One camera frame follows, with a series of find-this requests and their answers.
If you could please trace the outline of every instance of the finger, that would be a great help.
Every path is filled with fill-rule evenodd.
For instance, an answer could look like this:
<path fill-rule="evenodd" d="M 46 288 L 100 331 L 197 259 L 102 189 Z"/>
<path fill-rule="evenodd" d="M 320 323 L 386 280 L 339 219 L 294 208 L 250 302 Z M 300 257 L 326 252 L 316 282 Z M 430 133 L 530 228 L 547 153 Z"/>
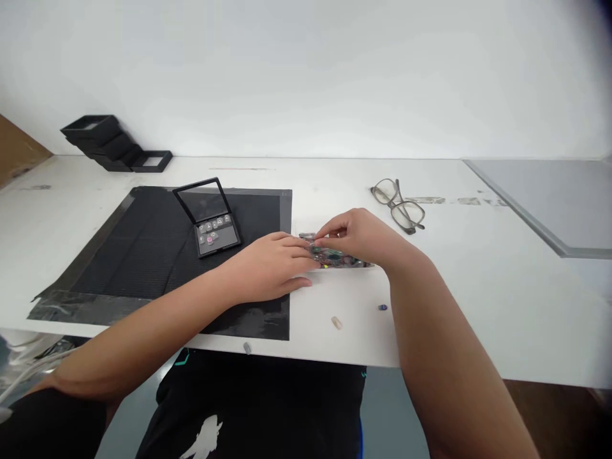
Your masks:
<path fill-rule="evenodd" d="M 348 237 L 337 237 L 337 238 L 320 238 L 314 242 L 316 247 L 325 247 L 327 249 L 338 250 L 340 252 L 347 252 L 346 247 L 350 244 Z"/>
<path fill-rule="evenodd" d="M 270 238 L 270 240 L 281 240 L 287 237 L 291 237 L 291 235 L 285 233 L 284 231 L 278 231 L 276 233 L 270 233 L 268 237 Z"/>
<path fill-rule="evenodd" d="M 286 280 L 280 285 L 281 296 L 296 291 L 302 287 L 311 287 L 312 282 L 310 279 L 305 277 L 294 277 L 293 279 Z"/>
<path fill-rule="evenodd" d="M 289 275 L 298 275 L 315 269 L 319 269 L 321 264 L 312 258 L 299 257 L 291 261 L 291 272 Z"/>
<path fill-rule="evenodd" d="M 295 236 L 284 238 L 280 241 L 280 243 L 284 245 L 285 247 L 304 247 L 306 248 L 310 246 L 308 241 L 304 239 L 296 238 Z"/>
<path fill-rule="evenodd" d="M 292 258 L 310 258 L 310 252 L 303 247 L 287 247 Z"/>
<path fill-rule="evenodd" d="M 323 227 L 319 230 L 319 232 L 315 235 L 315 239 L 326 236 L 330 233 L 338 234 L 340 231 L 345 230 L 349 224 L 349 212 L 344 212 L 343 214 L 336 215 L 333 219 L 329 220 Z"/>

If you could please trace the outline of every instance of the stack of black boxes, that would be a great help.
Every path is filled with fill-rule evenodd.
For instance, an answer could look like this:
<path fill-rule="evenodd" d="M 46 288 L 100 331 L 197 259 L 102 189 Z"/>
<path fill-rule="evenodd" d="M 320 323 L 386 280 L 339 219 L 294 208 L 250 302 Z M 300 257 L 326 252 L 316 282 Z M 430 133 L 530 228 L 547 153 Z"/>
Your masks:
<path fill-rule="evenodd" d="M 61 131 L 67 141 L 107 171 L 162 172 L 172 158 L 169 151 L 144 152 L 121 130 L 113 115 L 86 115 Z M 145 162 L 150 157 L 161 160 L 154 166 L 147 166 Z"/>

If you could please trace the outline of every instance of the eyeglasses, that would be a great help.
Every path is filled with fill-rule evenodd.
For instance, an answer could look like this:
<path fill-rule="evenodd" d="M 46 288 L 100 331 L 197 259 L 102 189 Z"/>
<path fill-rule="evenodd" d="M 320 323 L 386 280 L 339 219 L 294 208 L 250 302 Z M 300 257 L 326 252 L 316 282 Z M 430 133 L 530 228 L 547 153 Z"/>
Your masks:
<path fill-rule="evenodd" d="M 416 202 L 405 200 L 400 192 L 400 181 L 385 178 L 370 188 L 374 198 L 391 209 L 393 220 L 409 235 L 416 233 L 416 228 L 424 230 L 421 224 L 425 218 L 423 207 Z"/>

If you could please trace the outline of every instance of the person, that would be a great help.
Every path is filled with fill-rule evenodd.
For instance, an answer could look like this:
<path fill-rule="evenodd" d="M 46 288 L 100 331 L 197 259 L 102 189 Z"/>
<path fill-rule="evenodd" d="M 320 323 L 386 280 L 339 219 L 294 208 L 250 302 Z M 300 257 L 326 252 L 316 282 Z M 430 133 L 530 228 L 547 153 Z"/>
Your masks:
<path fill-rule="evenodd" d="M 537 458 L 493 363 L 434 264 L 365 209 L 315 244 L 379 265 L 406 388 L 432 458 Z M 79 347 L 0 425 L 3 457 L 93 458 L 125 396 L 219 314 L 311 285 L 307 242 L 273 233 Z M 357 458 L 365 367 L 183 349 L 138 458 Z"/>

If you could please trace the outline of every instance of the person's right arm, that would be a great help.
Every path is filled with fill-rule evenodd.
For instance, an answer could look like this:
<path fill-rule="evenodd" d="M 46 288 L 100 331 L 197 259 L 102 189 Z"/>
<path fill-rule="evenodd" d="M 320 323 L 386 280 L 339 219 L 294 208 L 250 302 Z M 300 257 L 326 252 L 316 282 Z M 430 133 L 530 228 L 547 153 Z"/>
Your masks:
<path fill-rule="evenodd" d="M 502 379 L 429 258 L 365 209 L 334 217 L 316 238 L 319 247 L 386 272 L 402 373 L 432 458 L 538 457 Z"/>

